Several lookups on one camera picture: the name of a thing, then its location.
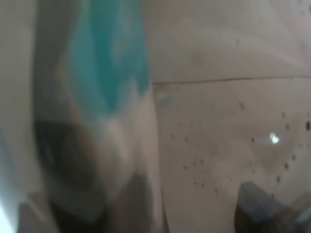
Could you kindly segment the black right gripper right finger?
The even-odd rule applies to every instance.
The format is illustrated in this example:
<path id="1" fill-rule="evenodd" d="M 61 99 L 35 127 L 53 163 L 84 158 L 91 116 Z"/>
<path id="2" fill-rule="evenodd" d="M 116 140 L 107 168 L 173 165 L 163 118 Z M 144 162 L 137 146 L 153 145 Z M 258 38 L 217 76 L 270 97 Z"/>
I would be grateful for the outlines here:
<path id="1" fill-rule="evenodd" d="M 309 233 L 311 231 L 311 194 L 301 195 L 284 205 L 255 183 L 239 187 L 234 214 L 237 233 Z"/>

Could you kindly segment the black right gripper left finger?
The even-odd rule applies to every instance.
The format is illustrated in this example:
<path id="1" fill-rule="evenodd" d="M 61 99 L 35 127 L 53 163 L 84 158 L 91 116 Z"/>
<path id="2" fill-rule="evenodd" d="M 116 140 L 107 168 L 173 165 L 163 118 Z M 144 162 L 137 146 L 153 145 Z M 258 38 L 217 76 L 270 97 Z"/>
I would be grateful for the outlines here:
<path id="1" fill-rule="evenodd" d="M 116 197 L 105 203 L 103 190 L 71 199 L 69 210 L 42 192 L 19 205 L 21 233 L 148 233 L 153 226 L 151 194 L 142 176 L 133 176 Z"/>

